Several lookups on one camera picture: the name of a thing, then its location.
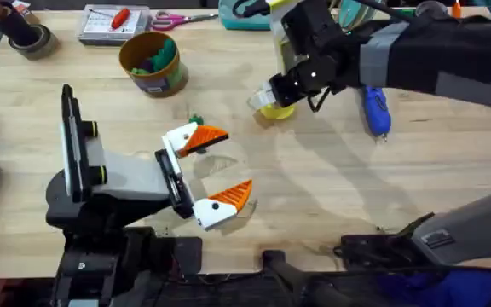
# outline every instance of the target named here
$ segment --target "blue cloth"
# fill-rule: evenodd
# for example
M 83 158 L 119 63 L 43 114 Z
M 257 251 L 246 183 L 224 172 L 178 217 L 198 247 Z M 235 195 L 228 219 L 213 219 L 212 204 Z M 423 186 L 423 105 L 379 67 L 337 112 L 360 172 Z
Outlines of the blue cloth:
M 454 271 L 446 276 L 421 273 L 381 275 L 377 282 L 385 294 L 420 307 L 491 306 L 491 273 Z

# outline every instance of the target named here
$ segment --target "blue glue gun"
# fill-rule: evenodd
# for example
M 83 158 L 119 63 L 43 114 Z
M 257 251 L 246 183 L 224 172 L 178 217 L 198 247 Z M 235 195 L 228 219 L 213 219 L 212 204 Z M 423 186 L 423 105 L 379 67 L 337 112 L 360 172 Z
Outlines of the blue glue gun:
M 391 129 L 391 116 L 382 89 L 365 87 L 365 119 L 372 134 L 384 139 Z

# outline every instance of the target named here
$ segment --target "pencil cup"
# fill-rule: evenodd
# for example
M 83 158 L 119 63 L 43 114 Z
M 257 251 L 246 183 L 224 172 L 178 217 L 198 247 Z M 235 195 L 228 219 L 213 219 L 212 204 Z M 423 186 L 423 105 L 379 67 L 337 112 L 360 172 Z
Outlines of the pencil cup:
M 166 67 L 149 74 L 133 73 L 147 58 L 156 55 L 166 39 L 172 39 L 162 32 L 145 32 L 124 43 L 118 59 L 122 68 L 142 91 L 153 97 L 167 97 L 181 90 L 188 80 L 188 71 L 180 62 L 179 49 Z

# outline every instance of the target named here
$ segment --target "red object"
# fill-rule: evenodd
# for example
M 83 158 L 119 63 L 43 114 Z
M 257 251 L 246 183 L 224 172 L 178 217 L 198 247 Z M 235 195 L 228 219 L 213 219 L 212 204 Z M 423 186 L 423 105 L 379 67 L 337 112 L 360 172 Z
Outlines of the red object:
M 130 10 L 121 9 L 120 12 L 118 12 L 115 15 L 115 17 L 113 17 L 113 21 L 111 22 L 111 28 L 113 29 L 119 28 L 128 20 L 128 17 L 130 17 Z

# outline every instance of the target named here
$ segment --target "scissors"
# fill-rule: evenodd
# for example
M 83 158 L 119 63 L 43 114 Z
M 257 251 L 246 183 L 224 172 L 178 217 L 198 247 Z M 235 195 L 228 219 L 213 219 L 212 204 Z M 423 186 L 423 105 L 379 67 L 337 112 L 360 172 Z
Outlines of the scissors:
M 217 18 L 219 14 L 198 14 L 194 16 L 185 16 L 179 14 L 172 14 L 164 10 L 160 10 L 154 16 L 153 29 L 158 31 L 169 31 L 176 26 L 186 24 L 189 22 L 197 22 L 204 20 L 211 20 Z

